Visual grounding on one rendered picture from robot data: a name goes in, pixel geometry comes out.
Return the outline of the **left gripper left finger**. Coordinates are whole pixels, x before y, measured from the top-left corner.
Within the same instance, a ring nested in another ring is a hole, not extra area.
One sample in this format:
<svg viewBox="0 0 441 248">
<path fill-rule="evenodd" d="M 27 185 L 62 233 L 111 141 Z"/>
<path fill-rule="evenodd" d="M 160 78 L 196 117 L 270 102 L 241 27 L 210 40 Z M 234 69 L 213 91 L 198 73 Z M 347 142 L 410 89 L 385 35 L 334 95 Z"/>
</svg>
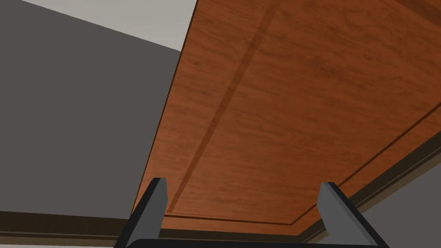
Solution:
<svg viewBox="0 0 441 248">
<path fill-rule="evenodd" d="M 168 204 L 165 178 L 153 178 L 113 248 L 134 248 L 140 240 L 158 239 Z"/>
</svg>

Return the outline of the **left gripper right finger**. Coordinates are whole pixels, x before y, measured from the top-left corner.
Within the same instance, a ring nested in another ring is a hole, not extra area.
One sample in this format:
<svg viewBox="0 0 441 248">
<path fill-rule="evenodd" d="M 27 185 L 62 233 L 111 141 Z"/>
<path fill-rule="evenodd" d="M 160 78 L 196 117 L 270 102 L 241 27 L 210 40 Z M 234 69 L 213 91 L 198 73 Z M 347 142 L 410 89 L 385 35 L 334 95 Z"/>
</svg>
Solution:
<svg viewBox="0 0 441 248">
<path fill-rule="evenodd" d="M 335 183 L 321 183 L 317 209 L 326 231 L 338 244 L 390 248 Z"/>
</svg>

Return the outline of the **brown wooden door leaf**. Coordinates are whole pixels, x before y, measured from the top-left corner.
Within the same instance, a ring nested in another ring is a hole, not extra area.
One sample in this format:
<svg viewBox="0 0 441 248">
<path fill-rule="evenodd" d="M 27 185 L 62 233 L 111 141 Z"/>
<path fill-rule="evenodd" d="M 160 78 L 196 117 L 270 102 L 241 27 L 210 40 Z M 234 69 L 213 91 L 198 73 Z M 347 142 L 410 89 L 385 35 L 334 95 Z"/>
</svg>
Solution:
<svg viewBox="0 0 441 248">
<path fill-rule="evenodd" d="M 143 182 L 163 229 L 298 236 L 441 131 L 441 0 L 197 0 Z"/>
</svg>

